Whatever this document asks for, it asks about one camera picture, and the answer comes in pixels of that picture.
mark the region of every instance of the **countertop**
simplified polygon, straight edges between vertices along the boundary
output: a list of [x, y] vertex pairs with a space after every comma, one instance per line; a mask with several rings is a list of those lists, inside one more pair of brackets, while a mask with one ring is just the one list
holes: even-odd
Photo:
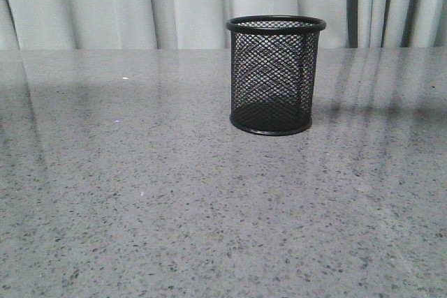
[[0, 52], [0, 297], [446, 297], [446, 73], [320, 50], [265, 137], [229, 50]]

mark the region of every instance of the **table surface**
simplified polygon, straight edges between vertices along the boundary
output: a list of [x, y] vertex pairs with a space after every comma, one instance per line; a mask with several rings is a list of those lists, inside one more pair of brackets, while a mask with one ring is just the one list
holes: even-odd
[[230, 52], [0, 52], [0, 297], [445, 297], [447, 49], [320, 50], [313, 125]]

